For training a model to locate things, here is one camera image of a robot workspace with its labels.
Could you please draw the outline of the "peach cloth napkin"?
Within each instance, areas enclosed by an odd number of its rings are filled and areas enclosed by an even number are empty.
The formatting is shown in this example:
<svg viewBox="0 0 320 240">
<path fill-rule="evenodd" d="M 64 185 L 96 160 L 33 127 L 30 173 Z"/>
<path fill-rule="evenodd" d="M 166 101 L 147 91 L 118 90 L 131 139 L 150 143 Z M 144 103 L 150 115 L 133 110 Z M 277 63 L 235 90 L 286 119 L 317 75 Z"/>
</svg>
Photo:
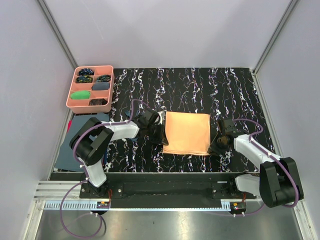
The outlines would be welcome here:
<svg viewBox="0 0 320 240">
<path fill-rule="evenodd" d="M 164 154 L 207 156 L 211 144 L 210 115 L 166 112 Z"/>
</svg>

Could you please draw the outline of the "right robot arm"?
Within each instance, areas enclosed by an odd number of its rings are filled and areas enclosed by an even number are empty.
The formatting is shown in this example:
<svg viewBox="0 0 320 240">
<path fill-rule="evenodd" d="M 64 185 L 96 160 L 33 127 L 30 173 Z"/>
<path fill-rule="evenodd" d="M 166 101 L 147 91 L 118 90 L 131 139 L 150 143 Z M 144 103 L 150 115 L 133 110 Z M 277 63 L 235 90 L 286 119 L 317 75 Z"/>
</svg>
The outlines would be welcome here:
<svg viewBox="0 0 320 240">
<path fill-rule="evenodd" d="M 222 155 L 234 149 L 254 164 L 259 175 L 244 173 L 237 176 L 227 185 L 228 195 L 236 199 L 246 192 L 259 196 L 269 208 L 294 208 L 304 199 L 296 161 L 271 152 L 255 140 L 254 137 L 264 130 L 261 124 L 256 123 L 258 129 L 246 134 L 237 129 L 236 122 L 236 119 L 217 122 L 218 131 L 207 152 L 210 155 Z"/>
</svg>

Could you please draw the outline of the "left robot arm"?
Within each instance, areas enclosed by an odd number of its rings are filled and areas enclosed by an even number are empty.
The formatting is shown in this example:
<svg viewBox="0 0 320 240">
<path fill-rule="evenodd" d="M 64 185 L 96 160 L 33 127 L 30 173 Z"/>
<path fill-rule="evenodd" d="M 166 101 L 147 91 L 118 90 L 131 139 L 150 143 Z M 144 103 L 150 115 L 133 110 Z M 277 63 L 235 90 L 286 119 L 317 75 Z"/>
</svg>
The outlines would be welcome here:
<svg viewBox="0 0 320 240">
<path fill-rule="evenodd" d="M 105 122 L 91 117 L 69 142 L 73 156 L 84 169 L 86 180 L 91 183 L 90 192 L 97 198 L 108 193 L 101 160 L 110 142 L 121 139 L 144 138 L 156 145 L 169 144 L 165 134 L 165 112 L 147 109 L 123 122 Z"/>
</svg>

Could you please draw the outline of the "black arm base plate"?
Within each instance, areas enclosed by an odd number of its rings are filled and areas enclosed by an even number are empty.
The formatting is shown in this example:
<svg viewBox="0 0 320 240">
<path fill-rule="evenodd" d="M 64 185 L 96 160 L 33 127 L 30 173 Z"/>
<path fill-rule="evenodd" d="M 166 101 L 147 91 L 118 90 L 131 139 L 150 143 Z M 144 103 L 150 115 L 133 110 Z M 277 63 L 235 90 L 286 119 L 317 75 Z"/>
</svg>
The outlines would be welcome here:
<svg viewBox="0 0 320 240">
<path fill-rule="evenodd" d="M 196 196 L 209 199 L 241 199 L 254 195 L 236 187 L 240 173 L 107 173 L 100 187 L 81 185 L 81 199 L 113 199 L 136 196 Z"/>
</svg>

